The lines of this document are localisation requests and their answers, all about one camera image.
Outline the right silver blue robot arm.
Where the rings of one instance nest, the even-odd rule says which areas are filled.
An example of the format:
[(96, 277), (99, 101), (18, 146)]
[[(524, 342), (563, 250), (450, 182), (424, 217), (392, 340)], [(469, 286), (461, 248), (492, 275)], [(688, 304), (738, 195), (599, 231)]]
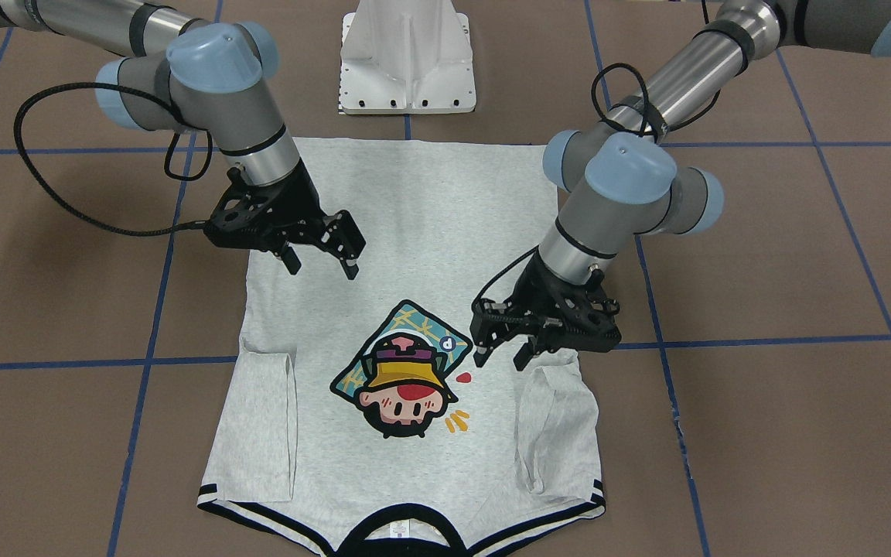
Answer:
[(54, 86), (22, 103), (15, 147), (40, 187), (61, 200), (29, 158), (22, 125), (39, 100), (94, 91), (117, 125), (181, 135), (202, 132), (226, 159), (229, 186), (206, 220), (166, 228), (199, 230), (223, 249), (266, 251), (290, 274), (295, 244), (333, 256), (354, 279), (365, 240), (345, 210), (326, 213), (269, 87), (279, 67), (270, 32), (255, 22), (211, 22), (145, 1), (0, 1), (0, 28), (51, 32), (116, 54), (90, 82)]

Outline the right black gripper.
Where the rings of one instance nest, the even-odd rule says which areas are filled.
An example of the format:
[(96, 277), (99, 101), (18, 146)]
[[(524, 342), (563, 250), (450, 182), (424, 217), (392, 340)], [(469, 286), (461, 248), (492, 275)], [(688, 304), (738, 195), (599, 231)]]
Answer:
[(217, 247), (282, 253), (290, 275), (302, 268), (290, 244), (311, 244), (342, 260), (344, 275), (353, 281), (364, 236), (347, 210), (326, 214), (305, 163), (300, 161), (282, 179), (252, 186), (237, 168), (227, 170), (230, 185), (203, 225)]

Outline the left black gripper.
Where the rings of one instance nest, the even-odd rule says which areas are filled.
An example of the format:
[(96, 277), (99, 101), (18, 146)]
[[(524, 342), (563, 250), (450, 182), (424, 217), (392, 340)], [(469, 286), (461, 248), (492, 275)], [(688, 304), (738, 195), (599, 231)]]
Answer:
[[(513, 292), (503, 301), (486, 299), (493, 283), (526, 261)], [(519, 335), (527, 337), (514, 356), (517, 371), (544, 352), (560, 349), (605, 353), (622, 340), (616, 325), (621, 306), (603, 288), (601, 268), (590, 269), (582, 285), (562, 281), (531, 249), (485, 284), (471, 303), (475, 366), (481, 369), (500, 345)]]

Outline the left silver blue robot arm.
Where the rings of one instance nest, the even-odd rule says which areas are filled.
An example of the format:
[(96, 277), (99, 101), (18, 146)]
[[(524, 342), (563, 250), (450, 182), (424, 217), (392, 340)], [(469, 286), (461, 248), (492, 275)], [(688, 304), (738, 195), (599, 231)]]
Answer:
[(679, 168), (661, 142), (706, 113), (753, 61), (785, 46), (891, 57), (891, 1), (725, 1), (650, 79), (636, 75), (636, 93), (597, 104), (594, 128), (556, 134), (542, 169), (568, 198), (521, 257), (510, 295), (471, 304), (477, 367), (520, 336), (518, 370), (544, 353), (605, 353), (621, 342), (620, 306), (603, 288), (611, 261), (633, 237), (704, 231), (724, 205), (719, 181)]

